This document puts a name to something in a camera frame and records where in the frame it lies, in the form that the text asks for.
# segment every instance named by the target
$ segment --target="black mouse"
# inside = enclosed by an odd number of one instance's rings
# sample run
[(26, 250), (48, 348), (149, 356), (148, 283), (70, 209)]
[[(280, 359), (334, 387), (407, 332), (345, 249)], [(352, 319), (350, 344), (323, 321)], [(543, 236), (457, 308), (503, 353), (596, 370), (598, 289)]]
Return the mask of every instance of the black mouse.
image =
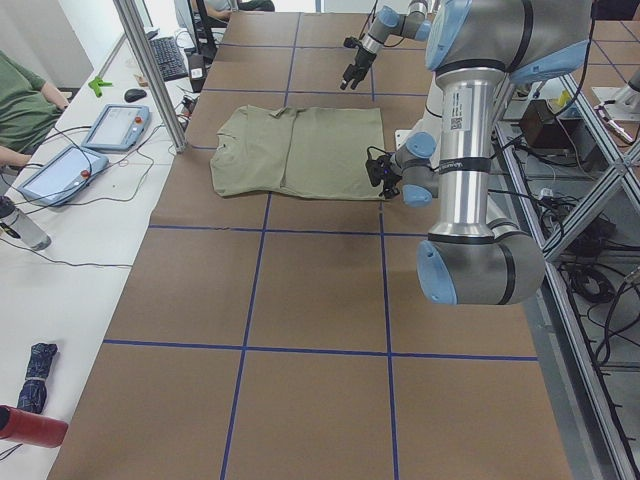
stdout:
[(127, 103), (135, 102), (147, 96), (147, 92), (141, 88), (131, 88), (124, 92), (124, 101)]

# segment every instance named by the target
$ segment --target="keyboard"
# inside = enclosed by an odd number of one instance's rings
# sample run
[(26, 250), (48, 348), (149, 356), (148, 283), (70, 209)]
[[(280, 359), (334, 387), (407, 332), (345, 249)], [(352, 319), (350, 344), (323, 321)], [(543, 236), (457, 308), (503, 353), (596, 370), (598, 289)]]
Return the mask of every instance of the keyboard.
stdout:
[(154, 38), (149, 44), (165, 82), (189, 76), (182, 53), (173, 37)]

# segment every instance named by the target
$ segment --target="white desk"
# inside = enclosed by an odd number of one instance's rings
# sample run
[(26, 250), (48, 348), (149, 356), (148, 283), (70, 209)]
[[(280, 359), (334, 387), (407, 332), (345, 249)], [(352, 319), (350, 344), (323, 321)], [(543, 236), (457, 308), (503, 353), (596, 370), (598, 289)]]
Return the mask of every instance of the white desk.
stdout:
[[(105, 81), (114, 85), (103, 87), (102, 97), (97, 98), (85, 84), (58, 121), (58, 129), (90, 125), (106, 104), (124, 104), (124, 92), (137, 87), (133, 74), (139, 73), (139, 69), (127, 42), (116, 48), (117, 54), (103, 75)], [(184, 95), (179, 87), (191, 90), (188, 78), (169, 82), (167, 87), (174, 105)], [(144, 141), (162, 119), (150, 94), (137, 103), (147, 105), (151, 110), (151, 123), (143, 136)], [(86, 132), (72, 132), (69, 136), (80, 143)], [(32, 162), (45, 163), (68, 144), (67, 139), (57, 136), (36, 152)], [(32, 215), (52, 238), (51, 246), (41, 253), (72, 263), (133, 263), (174, 156), (171, 140), (164, 128), (160, 128), (141, 151), (152, 157), (155, 164), (133, 200), (101, 200), (85, 206), (45, 209)], [(109, 155), (111, 162), (123, 156)], [(129, 198), (149, 164), (147, 158), (133, 154), (123, 166), (114, 166), (96, 178), (72, 202), (81, 203), (101, 197)], [(36, 171), (25, 169), (14, 185), (21, 184)], [(16, 191), (10, 190), (7, 196), (16, 203), (23, 200)], [(37, 207), (27, 204), (21, 208), (29, 212)], [(6, 235), (2, 238), (18, 242)], [(0, 336), (0, 404), (16, 405), (31, 345), (56, 343), (59, 354), (47, 380), (49, 397), (43, 415), (69, 422), (129, 275), (129, 268), (74, 268), (52, 264), (31, 252), (0, 242), (0, 271), (3, 277), (0, 290), (3, 333)], [(13, 445), (15, 443), (0, 440), (0, 451)], [(0, 463), (0, 478), (46, 479), (57, 453), (58, 449), (24, 445)]]

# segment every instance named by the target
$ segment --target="red cylinder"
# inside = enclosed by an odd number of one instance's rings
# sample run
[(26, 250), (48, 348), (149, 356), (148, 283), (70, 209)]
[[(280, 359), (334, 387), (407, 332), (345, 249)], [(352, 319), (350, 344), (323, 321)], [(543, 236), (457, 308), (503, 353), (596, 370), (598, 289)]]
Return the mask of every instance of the red cylinder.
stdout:
[(67, 433), (66, 422), (0, 405), (0, 439), (54, 448)]

